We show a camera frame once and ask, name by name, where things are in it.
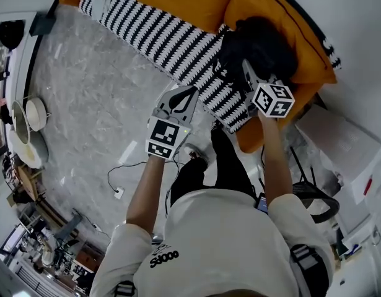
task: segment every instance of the phone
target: phone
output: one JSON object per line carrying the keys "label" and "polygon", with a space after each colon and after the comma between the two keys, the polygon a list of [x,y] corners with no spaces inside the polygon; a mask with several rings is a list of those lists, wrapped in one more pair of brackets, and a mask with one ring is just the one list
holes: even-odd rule
{"label": "phone", "polygon": [[267,202],[266,202],[266,195],[264,192],[261,192],[259,194],[259,197],[258,197],[258,205],[256,207],[256,209],[264,212],[264,213],[268,213],[267,212]]}

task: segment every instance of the gray marble floor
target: gray marble floor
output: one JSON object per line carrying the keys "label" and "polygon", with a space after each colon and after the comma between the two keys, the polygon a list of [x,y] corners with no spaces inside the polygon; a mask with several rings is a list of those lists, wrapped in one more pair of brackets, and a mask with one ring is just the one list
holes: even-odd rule
{"label": "gray marble floor", "polygon": [[[30,86],[30,93],[41,97],[51,113],[42,130],[50,153],[43,172],[46,198],[66,218],[70,218],[71,209],[76,208],[111,235],[114,227],[125,219],[144,165],[120,168],[111,174],[112,186],[125,190],[120,200],[114,197],[108,185],[107,172],[119,165],[119,158],[132,141],[137,145],[126,164],[147,159],[144,153],[147,120],[160,95],[173,86],[173,82],[124,41],[76,8],[59,6],[56,16],[53,31],[44,37],[38,51]],[[212,116],[198,106],[192,122],[194,131],[188,142],[210,151],[212,120]],[[289,127],[286,134],[286,145],[295,144],[300,158],[310,159],[296,129]],[[255,171],[258,153],[239,152],[239,157],[254,185],[260,189]],[[183,152],[179,161],[187,161]],[[157,233],[163,230],[165,194],[176,174],[175,164],[167,164],[155,227]],[[213,163],[204,182],[214,184],[215,177],[216,164]],[[79,230],[83,237],[101,248],[109,242],[108,237],[96,232],[87,220],[81,223]]]}

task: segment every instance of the black pants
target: black pants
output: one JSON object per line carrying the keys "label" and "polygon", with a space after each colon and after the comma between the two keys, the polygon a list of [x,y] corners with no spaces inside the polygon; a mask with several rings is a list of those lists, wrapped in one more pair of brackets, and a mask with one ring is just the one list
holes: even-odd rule
{"label": "black pants", "polygon": [[207,163],[202,158],[190,160],[183,166],[171,187],[171,205],[191,191],[207,188],[230,189],[252,196],[256,195],[247,171],[237,157],[232,142],[222,129],[211,131],[212,146],[216,153],[217,178],[215,186],[205,186],[204,172]]}

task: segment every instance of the white box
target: white box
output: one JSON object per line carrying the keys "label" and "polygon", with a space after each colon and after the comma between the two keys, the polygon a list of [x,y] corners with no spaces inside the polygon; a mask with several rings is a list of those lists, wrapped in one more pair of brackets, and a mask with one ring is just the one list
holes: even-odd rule
{"label": "white box", "polygon": [[320,150],[324,167],[339,173],[356,204],[360,203],[373,169],[381,160],[381,145],[342,116],[317,105],[296,127],[308,143]]}
{"label": "white box", "polygon": [[252,102],[268,118],[285,118],[295,98],[287,86],[259,84]]}

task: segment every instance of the table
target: table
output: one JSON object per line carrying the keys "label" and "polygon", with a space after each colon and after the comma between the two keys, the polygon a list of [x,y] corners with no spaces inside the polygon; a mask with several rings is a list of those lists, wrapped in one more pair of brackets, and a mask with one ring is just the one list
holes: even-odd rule
{"label": "table", "polygon": [[89,269],[87,266],[81,264],[78,260],[73,259],[73,260],[72,260],[72,263],[73,263],[73,264],[76,264],[76,265],[78,265],[78,266],[80,266],[80,267],[82,267],[83,269],[85,269],[86,271],[88,271],[88,273],[93,273],[93,272],[94,272],[93,270]]}
{"label": "table", "polygon": [[42,171],[37,171],[35,174],[31,175],[26,171],[24,168],[25,165],[22,165],[18,167],[18,175],[19,175],[19,180],[22,183],[25,191],[29,195],[29,197],[33,200],[36,201],[38,198],[38,193],[36,189],[36,177],[42,172]]}

